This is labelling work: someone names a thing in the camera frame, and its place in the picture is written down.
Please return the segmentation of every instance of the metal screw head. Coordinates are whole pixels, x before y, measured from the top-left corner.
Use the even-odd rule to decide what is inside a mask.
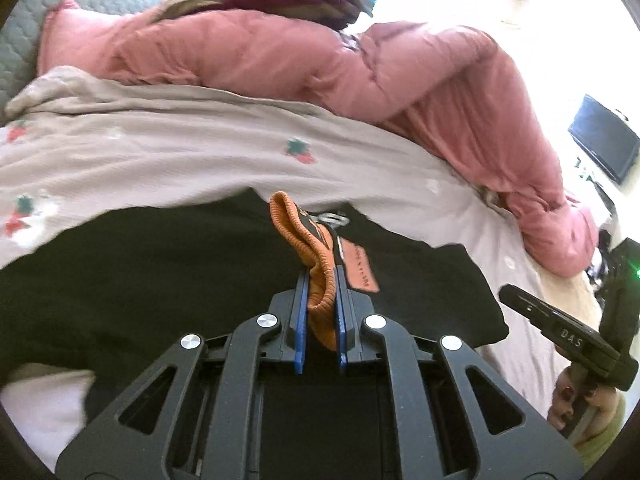
[[[447,350],[460,350],[462,348],[462,341],[459,337],[454,335],[446,335],[440,340],[440,344]]]
[[[187,350],[191,350],[192,348],[197,348],[202,343],[202,339],[200,336],[195,334],[187,334],[180,340],[180,345],[182,348],[186,348]]]
[[[275,326],[277,322],[278,318],[273,314],[262,314],[258,318],[258,325],[260,325],[262,328],[271,328],[272,326]]]
[[[386,325],[386,319],[378,314],[367,316],[364,320],[369,328],[380,329]]]

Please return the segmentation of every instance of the pink puffer jacket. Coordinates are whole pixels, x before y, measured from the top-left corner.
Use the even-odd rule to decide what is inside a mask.
[[[175,83],[299,100],[376,124],[501,193],[529,253],[560,276],[587,267],[597,230],[568,200],[513,60],[466,27],[379,23],[357,40],[254,10],[208,11],[112,38],[74,65],[126,84]]]

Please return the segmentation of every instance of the black fabric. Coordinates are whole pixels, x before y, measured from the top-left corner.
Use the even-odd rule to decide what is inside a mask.
[[[350,206],[338,233],[363,246],[375,309],[414,335],[468,344],[508,330],[461,246],[433,249]],[[105,213],[0,271],[0,363],[88,368],[126,384],[180,336],[232,332],[293,288],[301,263],[252,190],[206,205]]]
[[[335,353],[309,332],[302,376],[258,377],[263,394],[260,480],[324,480],[335,478],[337,471],[339,478],[383,480],[380,434],[386,429],[392,440],[394,428],[390,400],[381,398],[377,380],[375,374],[345,377]],[[123,388],[98,378],[84,404],[88,422]],[[388,411],[384,420],[381,410]],[[349,431],[340,431],[346,423]]]

